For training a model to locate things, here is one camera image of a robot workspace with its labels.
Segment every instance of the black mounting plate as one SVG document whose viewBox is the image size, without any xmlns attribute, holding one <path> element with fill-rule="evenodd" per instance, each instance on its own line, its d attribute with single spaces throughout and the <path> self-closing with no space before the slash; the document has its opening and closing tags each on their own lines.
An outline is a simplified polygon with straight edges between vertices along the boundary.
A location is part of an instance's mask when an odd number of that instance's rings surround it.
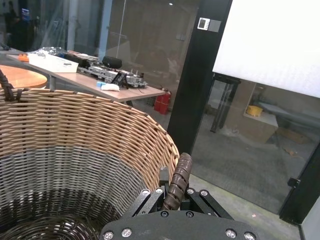
<svg viewBox="0 0 320 240">
<path fill-rule="evenodd" d="M 233 230 L 236 233 L 235 240 L 246 240 L 245 233 L 251 233 L 259 240 L 256 231 L 246 223 L 190 212 L 158 211 L 122 218 L 104 226 L 99 239 L 104 239 L 104 233 L 112 232 L 112 240 L 231 240 L 226 231 Z M 124 229 L 131 230 L 129 237 L 122 236 Z"/>
</svg>

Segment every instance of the table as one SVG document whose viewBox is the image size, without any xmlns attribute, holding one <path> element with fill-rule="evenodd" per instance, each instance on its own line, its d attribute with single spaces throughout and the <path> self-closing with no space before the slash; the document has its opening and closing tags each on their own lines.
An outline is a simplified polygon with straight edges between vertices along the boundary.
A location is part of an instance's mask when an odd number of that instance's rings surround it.
<svg viewBox="0 0 320 240">
<path fill-rule="evenodd" d="M 24 54 L 23 51 L 20 51 L 20 50 L 17 50 L 17 49 L 14 49 L 14 48 L 11 48 L 10 50 L 8 51 L 5 51 L 5 50 L 0 50 L 0 54 L 4 54 L 4 55 L 19 55 L 19 54 Z"/>
<path fill-rule="evenodd" d="M 43 88 L 47 85 L 47 78 L 40 73 L 6 65 L 0 65 L 0 69 L 14 88 Z"/>
<path fill-rule="evenodd" d="M 9 59 L 21 62 L 18 60 L 17 55 L 6 55 Z M 83 88 L 84 90 L 88 90 L 97 96 L 112 99 L 116 102 L 129 102 L 137 99 L 150 98 L 155 96 L 164 95 L 165 92 L 160 89 L 156 89 L 150 86 L 146 86 L 145 88 L 129 88 L 124 89 L 121 88 L 120 91 L 103 91 L 100 87 L 97 87 L 97 80 L 93 77 L 81 74 L 81 73 L 59 73 L 59 72 L 51 72 L 41 67 L 37 67 L 29 64 L 28 62 L 21 62 L 24 65 L 37 69 L 43 73 L 50 75 L 50 89 L 56 89 L 56 79 L 61 79 L 70 84 L 76 85 L 78 87 Z"/>
</svg>

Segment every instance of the glass wall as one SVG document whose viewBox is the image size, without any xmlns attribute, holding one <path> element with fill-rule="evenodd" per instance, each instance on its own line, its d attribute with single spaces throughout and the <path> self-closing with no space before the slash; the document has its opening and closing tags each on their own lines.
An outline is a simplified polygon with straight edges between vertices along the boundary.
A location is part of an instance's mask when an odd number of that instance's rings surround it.
<svg viewBox="0 0 320 240">
<path fill-rule="evenodd" d="M 192 172 L 278 213 L 291 189 L 288 180 L 299 177 L 319 143 L 320 99 L 246 80 L 234 96 L 231 91 L 214 82 Z M 225 117 L 213 126 L 222 111 Z"/>
<path fill-rule="evenodd" d="M 168 89 L 172 109 L 200 0 L 14 0 L 0 18 L 2 40 L 34 51 L 61 47 L 122 60 L 122 69 L 144 73 L 149 86 Z M 22 8 L 28 19 L 20 16 Z M 77 90 L 65 82 L 58 89 Z M 166 128 L 170 113 L 153 110 L 155 98 L 135 101 Z"/>
<path fill-rule="evenodd" d="M 122 59 L 123 69 L 144 73 L 149 86 L 171 92 L 172 108 L 198 11 L 199 0 L 117 0 L 112 2 L 105 55 Z M 165 128 L 170 116 L 151 99 L 134 102 Z"/>
</svg>

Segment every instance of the white panel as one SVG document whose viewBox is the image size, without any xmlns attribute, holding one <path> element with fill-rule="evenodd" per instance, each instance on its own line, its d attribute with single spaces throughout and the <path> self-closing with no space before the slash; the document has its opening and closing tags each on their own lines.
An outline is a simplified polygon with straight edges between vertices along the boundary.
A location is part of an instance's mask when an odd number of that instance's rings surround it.
<svg viewBox="0 0 320 240">
<path fill-rule="evenodd" d="M 319 0 L 233 0 L 213 71 L 319 98 L 319 9 Z"/>
<path fill-rule="evenodd" d="M 315 202 L 309 214 L 305 217 L 302 223 L 302 229 L 305 240 L 315 240 L 319 236 L 315 233 L 319 232 L 320 228 L 320 198 Z"/>
</svg>

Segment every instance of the white box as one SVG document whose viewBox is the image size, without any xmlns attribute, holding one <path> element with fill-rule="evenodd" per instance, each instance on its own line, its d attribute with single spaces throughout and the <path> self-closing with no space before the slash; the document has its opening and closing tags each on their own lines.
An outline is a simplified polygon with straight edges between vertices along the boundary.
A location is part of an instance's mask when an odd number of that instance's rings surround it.
<svg viewBox="0 0 320 240">
<path fill-rule="evenodd" d="M 28 58 L 31 65 L 53 73 L 76 73 L 79 65 L 74 61 L 69 61 L 67 59 L 49 54 L 45 56 L 28 54 Z"/>
</svg>

